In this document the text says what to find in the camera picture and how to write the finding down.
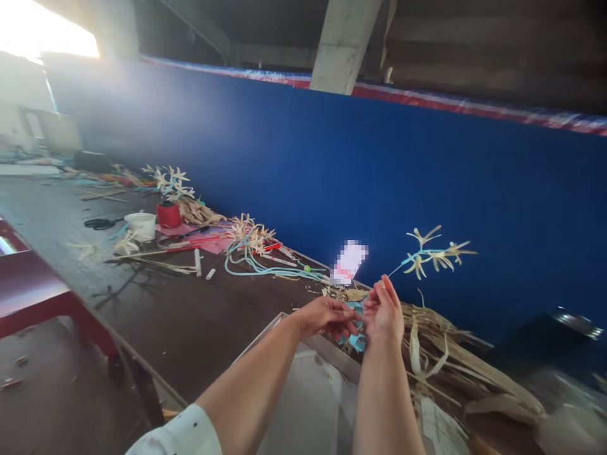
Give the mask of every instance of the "person's left hand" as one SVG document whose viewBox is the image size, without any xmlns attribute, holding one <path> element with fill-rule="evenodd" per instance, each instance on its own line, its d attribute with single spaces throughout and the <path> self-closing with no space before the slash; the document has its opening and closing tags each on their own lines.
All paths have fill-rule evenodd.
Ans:
<svg viewBox="0 0 607 455">
<path fill-rule="evenodd" d="M 354 320 L 361 320 L 361 316 L 341 300 L 329 297 L 318 297 L 305 307 L 289 316 L 297 321 L 302 331 L 302 338 L 317 335 L 320 332 L 328 333 L 335 339 L 340 334 L 350 336 L 359 332 Z"/>
</svg>

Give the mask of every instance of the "red stool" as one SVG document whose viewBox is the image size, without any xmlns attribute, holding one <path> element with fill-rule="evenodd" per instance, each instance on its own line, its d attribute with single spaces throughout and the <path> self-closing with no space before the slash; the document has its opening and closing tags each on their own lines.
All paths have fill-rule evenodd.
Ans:
<svg viewBox="0 0 607 455">
<path fill-rule="evenodd" d="M 5 248 L 17 250 L 0 256 L 0 338 L 69 316 L 110 360 L 117 360 L 118 349 L 105 327 L 2 219 L 0 237 Z"/>
</svg>

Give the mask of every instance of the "table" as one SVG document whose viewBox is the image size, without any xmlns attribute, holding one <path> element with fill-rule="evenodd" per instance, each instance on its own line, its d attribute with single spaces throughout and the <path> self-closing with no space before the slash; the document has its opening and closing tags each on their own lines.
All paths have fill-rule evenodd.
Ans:
<svg viewBox="0 0 607 455">
<path fill-rule="evenodd" d="M 128 203 L 84 202 L 76 188 L 70 182 L 2 177 L 0 214 L 182 405 L 194 401 L 278 313 L 290 313 L 315 298 L 306 286 L 317 292 L 322 288 L 304 279 L 232 276 L 224 269 L 225 256 L 205 251 L 202 278 L 176 276 L 139 263 L 79 260 L 82 250 L 70 243 L 103 242 L 120 230 L 119 223 L 94 231 L 85 228 L 84 221 L 122 217 L 141 209 L 155 213 L 159 198 L 129 190 L 120 195 Z M 155 259 L 193 265 L 193 252 Z M 207 281 L 204 271 L 211 267 L 216 272 Z"/>
</svg>

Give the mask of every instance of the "forearm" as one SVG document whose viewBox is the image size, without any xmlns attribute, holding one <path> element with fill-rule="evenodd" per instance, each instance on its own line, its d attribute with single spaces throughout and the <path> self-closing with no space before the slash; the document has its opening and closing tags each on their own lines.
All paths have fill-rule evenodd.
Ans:
<svg viewBox="0 0 607 455">
<path fill-rule="evenodd" d="M 213 422 L 224 455 L 257 451 L 301 336 L 288 317 L 196 400 Z"/>
<path fill-rule="evenodd" d="M 426 453 L 415 421 L 401 348 L 394 341 L 377 340 L 365 352 L 353 453 Z"/>
</svg>

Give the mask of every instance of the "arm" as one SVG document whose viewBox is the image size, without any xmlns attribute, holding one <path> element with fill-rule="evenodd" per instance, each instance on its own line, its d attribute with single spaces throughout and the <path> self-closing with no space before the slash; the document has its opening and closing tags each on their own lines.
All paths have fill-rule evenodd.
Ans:
<svg viewBox="0 0 607 455">
<path fill-rule="evenodd" d="M 196 400 L 206 411 L 224 455 L 255 453 L 271 421 L 299 342 L 321 331 L 357 333 L 358 315 L 320 297 L 291 314 L 229 367 Z"/>
<path fill-rule="evenodd" d="M 401 347 L 400 300 L 387 276 L 364 304 L 367 349 L 362 362 L 354 427 L 354 455 L 425 455 Z"/>
</svg>

